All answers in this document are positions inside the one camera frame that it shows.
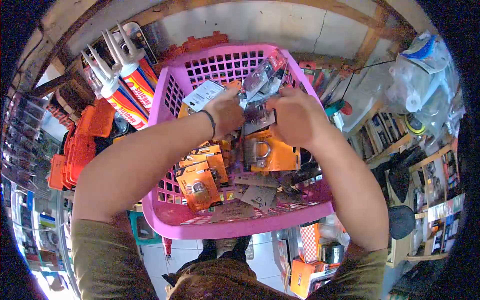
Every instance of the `checkered packaging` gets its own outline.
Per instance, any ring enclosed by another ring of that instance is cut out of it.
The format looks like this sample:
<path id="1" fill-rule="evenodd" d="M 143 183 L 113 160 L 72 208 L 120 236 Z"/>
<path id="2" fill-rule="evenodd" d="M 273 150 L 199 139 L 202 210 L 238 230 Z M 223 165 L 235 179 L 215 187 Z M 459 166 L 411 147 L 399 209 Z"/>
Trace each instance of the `checkered packaging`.
<path id="1" fill-rule="evenodd" d="M 318 261 L 317 247 L 320 235 L 318 233 L 317 224 L 312 224 L 307 227 L 300 227 L 300 235 L 303 243 L 303 255 L 305 263 L 313 263 Z"/>

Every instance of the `stool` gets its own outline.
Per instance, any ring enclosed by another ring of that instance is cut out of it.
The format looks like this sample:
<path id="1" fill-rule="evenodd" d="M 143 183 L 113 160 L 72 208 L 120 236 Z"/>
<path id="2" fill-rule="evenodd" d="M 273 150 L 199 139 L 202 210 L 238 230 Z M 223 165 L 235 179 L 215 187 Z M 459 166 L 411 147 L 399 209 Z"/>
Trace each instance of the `stool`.
<path id="1" fill-rule="evenodd" d="M 162 237 L 159 236 L 151 227 L 148 226 L 143 212 L 134 212 L 129 210 L 128 215 L 130 218 L 130 225 L 133 231 L 133 237 L 135 238 L 135 242 L 137 243 L 138 246 L 162 243 Z M 139 229 L 138 229 L 138 222 L 137 222 L 139 218 L 141 218 L 140 222 L 142 223 L 142 225 L 147 225 L 148 228 L 152 231 L 152 238 L 142 238 L 139 236 Z"/>

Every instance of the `black wrist bracelet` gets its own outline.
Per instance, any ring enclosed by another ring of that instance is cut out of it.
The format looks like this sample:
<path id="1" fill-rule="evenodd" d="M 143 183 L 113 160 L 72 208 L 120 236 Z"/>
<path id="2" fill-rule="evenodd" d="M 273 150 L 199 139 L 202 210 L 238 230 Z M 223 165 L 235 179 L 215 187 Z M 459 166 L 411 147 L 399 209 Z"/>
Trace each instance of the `black wrist bracelet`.
<path id="1" fill-rule="evenodd" d="M 212 115 L 208 111 L 206 111 L 205 109 L 202 109 L 199 112 L 204 112 L 208 116 L 208 118 L 210 119 L 210 123 L 212 123 L 212 128 L 213 128 L 213 135 L 212 135 L 212 139 L 213 139 L 213 137 L 215 136 L 215 126 L 216 126 L 216 124 L 213 121 Z"/>

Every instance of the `hand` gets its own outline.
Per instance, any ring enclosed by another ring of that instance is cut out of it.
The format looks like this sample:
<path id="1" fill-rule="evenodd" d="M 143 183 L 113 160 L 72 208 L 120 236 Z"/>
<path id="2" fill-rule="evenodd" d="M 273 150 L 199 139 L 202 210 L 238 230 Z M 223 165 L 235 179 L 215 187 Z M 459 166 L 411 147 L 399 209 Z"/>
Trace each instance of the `hand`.
<path id="1" fill-rule="evenodd" d="M 216 124 L 214 140 L 221 139 L 245 122 L 237 93 L 237 89 L 228 89 L 204 106 Z"/>
<path id="2" fill-rule="evenodd" d="M 310 150 L 330 124 L 322 106 L 299 89 L 282 88 L 279 92 L 281 97 L 266 103 L 267 110 L 276 110 L 276 124 L 270 125 L 270 131 L 290 146 Z"/>

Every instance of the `shirt sleeve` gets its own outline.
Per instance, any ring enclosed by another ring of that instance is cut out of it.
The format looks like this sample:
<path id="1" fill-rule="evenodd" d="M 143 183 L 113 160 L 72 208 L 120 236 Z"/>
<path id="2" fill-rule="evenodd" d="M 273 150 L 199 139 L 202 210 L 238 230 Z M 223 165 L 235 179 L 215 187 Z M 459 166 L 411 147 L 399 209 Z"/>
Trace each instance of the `shirt sleeve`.
<path id="1" fill-rule="evenodd" d="M 158 299 L 131 234 L 109 224 L 75 220 L 71 238 L 82 299 Z"/>
<path id="2" fill-rule="evenodd" d="M 332 281 L 312 293 L 308 300 L 378 300 L 382 291 L 387 249 L 347 258 Z"/>

